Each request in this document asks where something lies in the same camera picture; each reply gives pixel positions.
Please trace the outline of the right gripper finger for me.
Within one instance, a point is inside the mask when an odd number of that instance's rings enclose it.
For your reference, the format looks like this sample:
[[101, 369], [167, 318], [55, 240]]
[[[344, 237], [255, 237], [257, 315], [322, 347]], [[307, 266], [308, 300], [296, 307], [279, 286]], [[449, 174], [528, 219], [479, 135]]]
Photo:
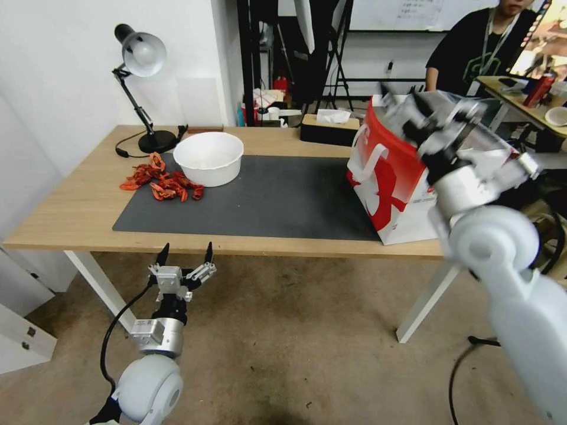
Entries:
[[413, 101], [425, 118], [446, 117], [446, 95], [440, 91], [413, 92]]
[[409, 117], [409, 94], [397, 94], [384, 82], [380, 82], [380, 94], [384, 117]]

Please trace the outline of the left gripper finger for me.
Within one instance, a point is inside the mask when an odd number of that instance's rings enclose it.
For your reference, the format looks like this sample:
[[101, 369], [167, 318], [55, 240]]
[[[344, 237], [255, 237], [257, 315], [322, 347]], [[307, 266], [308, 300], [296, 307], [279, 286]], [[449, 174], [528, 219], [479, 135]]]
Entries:
[[185, 280], [208, 280], [211, 278], [217, 271], [213, 257], [213, 244], [210, 241], [206, 250], [204, 263], [187, 273], [184, 276]]
[[160, 269], [167, 265], [169, 250], [170, 250], [170, 244], [167, 243], [157, 255], [155, 262], [150, 266], [148, 266], [148, 270], [150, 274], [152, 274], [153, 276], [157, 276]]

